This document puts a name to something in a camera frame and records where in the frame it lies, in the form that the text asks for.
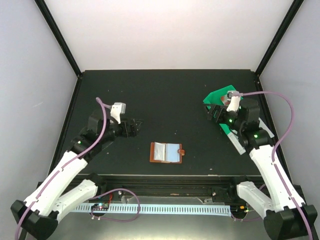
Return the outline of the brown leather card holder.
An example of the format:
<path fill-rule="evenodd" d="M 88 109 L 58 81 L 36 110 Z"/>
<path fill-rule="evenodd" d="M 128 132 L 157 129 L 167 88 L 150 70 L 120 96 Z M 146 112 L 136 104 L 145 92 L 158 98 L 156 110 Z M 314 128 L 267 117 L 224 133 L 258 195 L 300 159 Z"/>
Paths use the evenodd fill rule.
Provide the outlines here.
<path fill-rule="evenodd" d="M 150 163 L 181 164 L 185 150 L 182 144 L 152 142 L 150 144 Z"/>

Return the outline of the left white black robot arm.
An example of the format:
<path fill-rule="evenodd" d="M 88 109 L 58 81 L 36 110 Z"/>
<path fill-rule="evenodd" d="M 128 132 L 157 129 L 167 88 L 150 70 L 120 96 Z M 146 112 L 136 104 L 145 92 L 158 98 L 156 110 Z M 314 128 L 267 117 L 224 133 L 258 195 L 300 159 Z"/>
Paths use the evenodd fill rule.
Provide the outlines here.
<path fill-rule="evenodd" d="M 15 239 L 19 239 L 20 230 L 24 229 L 37 240 L 46 240 L 78 205 L 103 199 L 108 188 L 96 173 L 88 175 L 70 191 L 66 188 L 102 151 L 104 144 L 112 143 L 118 137 L 135 137 L 141 124 L 140 119 L 107 117 L 105 110 L 93 113 L 87 126 L 72 140 L 70 148 L 42 184 L 25 200 L 16 200 L 11 205 L 17 223 Z"/>

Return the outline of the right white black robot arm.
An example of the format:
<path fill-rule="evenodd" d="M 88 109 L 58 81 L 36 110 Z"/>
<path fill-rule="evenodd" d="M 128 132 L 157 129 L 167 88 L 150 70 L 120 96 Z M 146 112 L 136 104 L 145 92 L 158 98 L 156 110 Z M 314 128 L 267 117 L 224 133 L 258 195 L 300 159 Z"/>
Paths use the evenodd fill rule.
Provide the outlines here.
<path fill-rule="evenodd" d="M 209 120 L 236 132 L 235 143 L 248 153 L 268 190 L 265 194 L 253 182 L 243 181 L 228 187 L 228 198 L 234 202 L 246 201 L 262 218 L 272 240 L 302 236 L 312 239 L 311 227 L 318 216 L 317 210 L 305 203 L 285 173 L 269 133 L 260 126 L 258 102 L 235 96 L 229 105 L 205 103 L 205 108 Z"/>

